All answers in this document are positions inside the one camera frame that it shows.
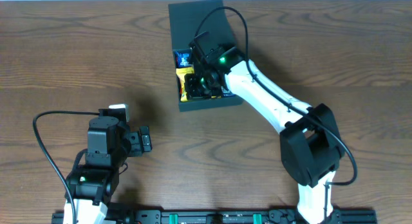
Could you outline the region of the dark green gift box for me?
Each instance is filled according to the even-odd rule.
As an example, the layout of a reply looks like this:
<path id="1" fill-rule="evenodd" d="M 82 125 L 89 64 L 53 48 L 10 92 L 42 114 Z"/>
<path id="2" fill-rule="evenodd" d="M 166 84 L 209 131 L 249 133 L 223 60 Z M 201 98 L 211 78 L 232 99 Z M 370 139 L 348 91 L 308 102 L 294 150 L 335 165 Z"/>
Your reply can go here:
<path id="1" fill-rule="evenodd" d="M 201 0 L 195 2 L 170 4 L 169 20 L 171 28 L 172 51 L 186 50 L 189 42 L 193 40 L 195 31 L 199 27 L 201 20 L 213 9 L 222 7 L 223 0 Z M 201 73 L 202 67 L 193 63 L 192 67 L 196 73 Z M 243 99 L 234 95 L 233 97 L 221 97 L 217 99 L 195 100 L 194 102 L 180 102 L 178 108 L 181 112 L 196 111 L 201 109 L 211 109 L 216 107 L 237 106 L 242 104 Z"/>

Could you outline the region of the small blue barcode packet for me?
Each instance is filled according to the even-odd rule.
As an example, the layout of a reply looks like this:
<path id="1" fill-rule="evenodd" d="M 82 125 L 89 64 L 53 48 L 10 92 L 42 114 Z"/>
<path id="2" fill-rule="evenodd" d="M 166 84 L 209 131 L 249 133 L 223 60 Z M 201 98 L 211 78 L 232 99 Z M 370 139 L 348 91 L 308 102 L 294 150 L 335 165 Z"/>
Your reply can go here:
<path id="1" fill-rule="evenodd" d="M 234 96 L 234 94 L 230 90 L 225 89 L 224 87 L 221 88 L 221 91 L 222 91 L 223 97 L 233 97 Z"/>

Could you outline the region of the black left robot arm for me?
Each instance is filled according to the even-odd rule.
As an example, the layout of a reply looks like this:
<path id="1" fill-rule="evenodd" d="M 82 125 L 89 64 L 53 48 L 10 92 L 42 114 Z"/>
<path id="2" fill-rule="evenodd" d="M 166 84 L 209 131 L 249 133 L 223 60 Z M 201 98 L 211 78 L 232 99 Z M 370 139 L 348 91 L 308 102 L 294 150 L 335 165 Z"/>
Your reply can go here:
<path id="1" fill-rule="evenodd" d="M 152 150 L 147 126 L 131 131 L 125 118 L 101 116 L 89 121 L 85 164 L 76 165 L 66 183 L 73 201 L 64 206 L 64 223 L 114 223 L 107 218 L 120 168 L 130 157 Z"/>

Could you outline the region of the light blue snack packet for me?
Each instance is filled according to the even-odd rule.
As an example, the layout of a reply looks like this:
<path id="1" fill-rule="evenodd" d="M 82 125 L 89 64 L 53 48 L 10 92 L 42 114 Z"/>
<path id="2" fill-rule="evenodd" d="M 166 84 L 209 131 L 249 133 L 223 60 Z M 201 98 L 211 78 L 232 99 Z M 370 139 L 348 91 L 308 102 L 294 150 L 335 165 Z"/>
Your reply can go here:
<path id="1" fill-rule="evenodd" d="M 174 59 L 177 68 L 186 68 L 193 65 L 190 49 L 174 51 Z"/>

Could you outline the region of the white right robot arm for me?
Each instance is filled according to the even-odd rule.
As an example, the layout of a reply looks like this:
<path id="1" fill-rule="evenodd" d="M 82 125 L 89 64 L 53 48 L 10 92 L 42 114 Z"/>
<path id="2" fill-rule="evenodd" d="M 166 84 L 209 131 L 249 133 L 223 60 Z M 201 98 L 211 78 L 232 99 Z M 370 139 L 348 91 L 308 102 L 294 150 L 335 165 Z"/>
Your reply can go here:
<path id="1" fill-rule="evenodd" d="M 298 184 L 300 217 L 306 223 L 331 222 L 330 187 L 344 148 L 330 108 L 291 96 L 235 46 L 209 53 L 193 46 L 189 60 L 197 76 L 187 82 L 189 92 L 211 96 L 227 89 L 248 102 L 279 134 L 282 164 Z"/>

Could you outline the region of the yellow double snack packet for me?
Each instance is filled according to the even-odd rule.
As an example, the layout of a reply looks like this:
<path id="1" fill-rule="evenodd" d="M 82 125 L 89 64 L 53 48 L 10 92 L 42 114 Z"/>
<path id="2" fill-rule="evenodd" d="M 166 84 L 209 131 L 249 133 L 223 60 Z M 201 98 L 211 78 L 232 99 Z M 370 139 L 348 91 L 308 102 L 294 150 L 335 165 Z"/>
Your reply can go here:
<path id="1" fill-rule="evenodd" d="M 194 102 L 195 100 L 207 100 L 221 98 L 221 89 L 210 87 L 205 78 L 195 73 L 192 66 L 176 68 L 180 102 Z"/>

